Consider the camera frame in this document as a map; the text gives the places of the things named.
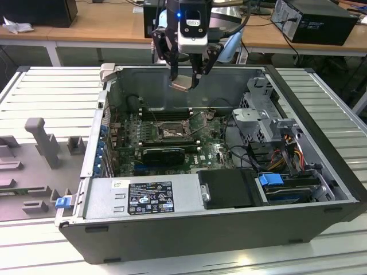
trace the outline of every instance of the screw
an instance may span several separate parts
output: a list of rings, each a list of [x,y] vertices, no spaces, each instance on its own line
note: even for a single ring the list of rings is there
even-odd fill
[[[207,193],[203,193],[203,194],[201,194],[201,197],[202,197],[202,200],[203,200],[204,202],[209,202],[209,201],[210,201],[210,199],[209,199],[209,194],[207,194]]]

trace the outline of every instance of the black box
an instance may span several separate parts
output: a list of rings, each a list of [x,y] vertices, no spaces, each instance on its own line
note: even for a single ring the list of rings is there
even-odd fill
[[[1,0],[0,16],[16,23],[68,28],[76,17],[75,0]]]
[[[358,17],[329,0],[278,0],[271,21],[293,43],[343,45]]]
[[[160,10],[162,10],[162,5],[164,6],[165,0],[160,0]],[[155,23],[155,13],[157,12],[158,0],[144,0],[143,10],[144,10],[144,37],[151,38],[151,32],[154,30]]]

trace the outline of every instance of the warning label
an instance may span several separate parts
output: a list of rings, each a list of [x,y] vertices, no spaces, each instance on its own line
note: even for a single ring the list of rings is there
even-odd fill
[[[130,215],[174,212],[172,182],[129,184],[127,209]]]

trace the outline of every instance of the motherboard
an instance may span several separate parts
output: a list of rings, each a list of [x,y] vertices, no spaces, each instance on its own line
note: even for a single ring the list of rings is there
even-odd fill
[[[223,144],[225,119],[209,110],[130,114],[111,124],[115,174],[195,174],[234,168]]]

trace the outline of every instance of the wooden desk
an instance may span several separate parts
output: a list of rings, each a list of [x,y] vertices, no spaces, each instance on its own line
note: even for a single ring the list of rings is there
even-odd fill
[[[270,20],[265,20],[259,16],[250,17],[247,23],[249,26],[245,27],[243,35],[243,41],[248,50],[266,53],[286,53],[282,51],[284,49],[292,51],[286,43],[282,32],[275,25],[250,27],[251,25],[264,25],[270,22]],[[295,49],[299,49],[300,54],[327,55],[330,54],[330,52],[334,52],[333,55],[353,56],[356,54],[358,56],[364,56],[367,53],[367,26],[355,26],[342,46],[297,43],[292,44],[292,46]]]
[[[0,28],[0,44],[44,46],[53,66],[61,65],[56,52],[57,47],[151,48],[151,39],[144,38],[143,14],[133,13],[132,5],[78,2],[77,7],[77,18],[69,28],[35,27],[34,32],[18,35]],[[293,54],[294,51],[274,25],[250,27],[266,23],[270,21],[251,16],[243,36],[249,52]],[[293,46],[299,54],[364,56],[367,54],[367,26],[355,26],[343,46]]]
[[[78,2],[76,20],[69,28],[54,27],[48,40],[150,43],[144,38],[142,13],[133,13],[130,4],[87,4]]]

